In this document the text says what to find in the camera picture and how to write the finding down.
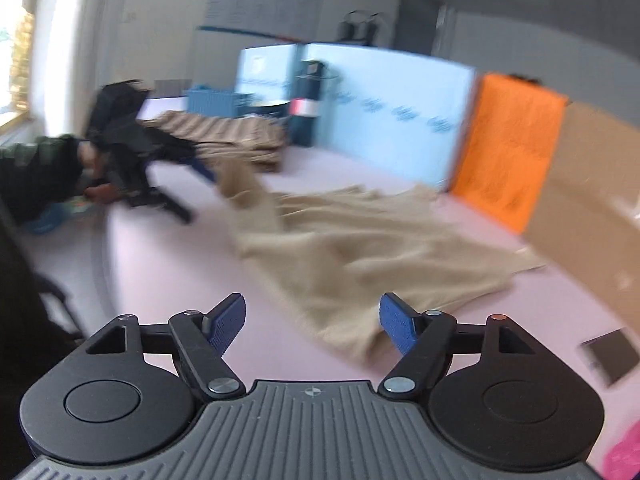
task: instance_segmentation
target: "beige cloth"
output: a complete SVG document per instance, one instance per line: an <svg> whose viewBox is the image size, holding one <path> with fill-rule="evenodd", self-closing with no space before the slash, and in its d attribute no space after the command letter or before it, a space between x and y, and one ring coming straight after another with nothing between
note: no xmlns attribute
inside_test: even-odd
<svg viewBox="0 0 640 480"><path fill-rule="evenodd" d="M460 236L434 217L436 195L423 186L392 196L359 187L270 193L238 160L218 167L218 184L232 205L241 258L307 333L360 362L384 341L385 292L419 312L452 312L507 287L514 272L543 265L527 250Z"/></svg>
<svg viewBox="0 0 640 480"><path fill-rule="evenodd" d="M220 158L233 156L258 171L278 171L286 143L283 128L264 117L229 119L174 110L143 121L179 139L196 142L198 158L213 170Z"/></svg>

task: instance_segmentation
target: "gray ribbed plate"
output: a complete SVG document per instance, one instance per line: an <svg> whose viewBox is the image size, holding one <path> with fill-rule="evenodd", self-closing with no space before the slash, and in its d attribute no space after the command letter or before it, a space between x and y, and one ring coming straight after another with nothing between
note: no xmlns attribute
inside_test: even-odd
<svg viewBox="0 0 640 480"><path fill-rule="evenodd" d="M259 381L239 400L213 402L193 429L146 460L82 468L41 458L20 480L596 480L583 463L539 474L503 473L440 441L408 402L368 381Z"/></svg>

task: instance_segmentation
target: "black jacket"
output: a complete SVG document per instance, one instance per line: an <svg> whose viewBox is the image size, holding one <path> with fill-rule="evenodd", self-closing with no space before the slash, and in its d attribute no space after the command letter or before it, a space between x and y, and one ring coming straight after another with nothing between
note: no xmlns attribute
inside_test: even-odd
<svg viewBox="0 0 640 480"><path fill-rule="evenodd" d="M70 136L0 148L0 200L16 224L71 197L81 174L78 140Z"/></svg>
<svg viewBox="0 0 640 480"><path fill-rule="evenodd" d="M0 478L33 459L18 423L27 389L69 352L71 336L51 322L13 223L37 218L69 198L82 167L71 137L0 148Z"/></svg>

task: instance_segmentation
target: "pink object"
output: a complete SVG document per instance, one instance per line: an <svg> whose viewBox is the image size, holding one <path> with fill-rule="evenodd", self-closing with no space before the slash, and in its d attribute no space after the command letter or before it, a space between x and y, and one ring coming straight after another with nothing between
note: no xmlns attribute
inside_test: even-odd
<svg viewBox="0 0 640 480"><path fill-rule="evenodd" d="M640 473L640 421L607 453L602 469L606 480L632 480Z"/></svg>

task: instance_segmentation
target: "pink table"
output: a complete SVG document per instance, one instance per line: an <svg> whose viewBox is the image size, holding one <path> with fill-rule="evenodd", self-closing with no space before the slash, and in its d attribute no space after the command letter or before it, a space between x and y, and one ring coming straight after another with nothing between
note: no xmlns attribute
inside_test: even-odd
<svg viewBox="0 0 640 480"><path fill-rule="evenodd" d="M169 106L178 107L179 102ZM157 110L148 110L154 115ZM232 292L247 302L242 332L225 354L226 362L249 386L257 378L274 380L370 379L374 386L390 370L398 354L389 354L375 368L362 368L302 335L283 315L234 253L226 224L226 203L215 188L188 168L158 164L158 184L181 197L198 213L190 226L147 208L122 205L110 215L110 246L119 312L136 314L141 323L159 323L187 309L206 312ZM266 174L273 190L309 192L366 184L399 192L411 183L335 153L289 148L283 171ZM450 196L434 206L441 218L485 243L510 248L523 245L491 220ZM640 372L606 389L590 369L578 345L622 326L609 310L556 266L516 276L507 291L485 296L461 308L460 322L484 323L494 313L507 314L579 373L600 394L606 408L602 434L590 456L600 468L604 454L640 419ZM635 338L640 346L640 338ZM170 358L150 362L172 368ZM472 364L474 356L454 359L452 370Z"/></svg>

